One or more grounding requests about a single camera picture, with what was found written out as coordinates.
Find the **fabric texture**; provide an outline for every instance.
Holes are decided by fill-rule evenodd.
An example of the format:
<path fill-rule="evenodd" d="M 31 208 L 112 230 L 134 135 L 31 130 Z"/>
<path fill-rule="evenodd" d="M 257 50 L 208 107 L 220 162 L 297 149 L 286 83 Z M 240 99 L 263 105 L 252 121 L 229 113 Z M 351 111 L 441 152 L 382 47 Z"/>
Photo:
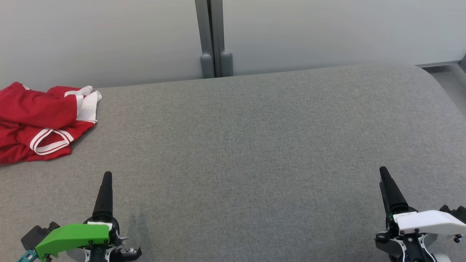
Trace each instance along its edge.
<path fill-rule="evenodd" d="M 0 164 L 69 155 L 69 144 L 97 123 L 101 98 L 91 86 L 39 92 L 14 82 L 1 90 Z"/>
<path fill-rule="evenodd" d="M 99 91 L 99 124 L 72 155 L 0 167 L 4 261 L 33 226 L 90 217 L 105 171 L 141 262 L 389 261 L 373 241 L 382 165 L 419 211 L 466 205 L 466 120 L 415 66 Z M 442 236 L 430 250 L 466 256 Z"/>

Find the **gray cushion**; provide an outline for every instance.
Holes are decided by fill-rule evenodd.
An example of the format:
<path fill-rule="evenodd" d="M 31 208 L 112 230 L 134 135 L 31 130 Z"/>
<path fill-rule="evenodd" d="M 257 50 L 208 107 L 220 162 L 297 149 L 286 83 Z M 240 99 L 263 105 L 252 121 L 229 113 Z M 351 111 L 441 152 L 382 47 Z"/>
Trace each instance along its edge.
<path fill-rule="evenodd" d="M 88 218 L 107 170 L 140 261 L 388 261 L 378 168 L 419 211 L 466 205 L 466 121 L 422 69 L 361 65 L 100 89 L 73 154 L 0 168 L 2 261 Z M 431 250 L 462 261 L 464 246 Z M 69 261 L 65 254 L 58 261 Z"/>

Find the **clothing pile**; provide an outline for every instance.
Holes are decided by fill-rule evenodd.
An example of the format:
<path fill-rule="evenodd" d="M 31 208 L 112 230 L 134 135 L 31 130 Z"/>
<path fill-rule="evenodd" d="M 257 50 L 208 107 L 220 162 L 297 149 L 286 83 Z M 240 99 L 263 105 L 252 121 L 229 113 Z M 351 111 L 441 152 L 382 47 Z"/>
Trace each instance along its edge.
<path fill-rule="evenodd" d="M 91 86 L 39 92 L 14 82 L 0 90 L 0 164 L 71 154 L 70 143 L 97 123 L 101 98 Z"/>

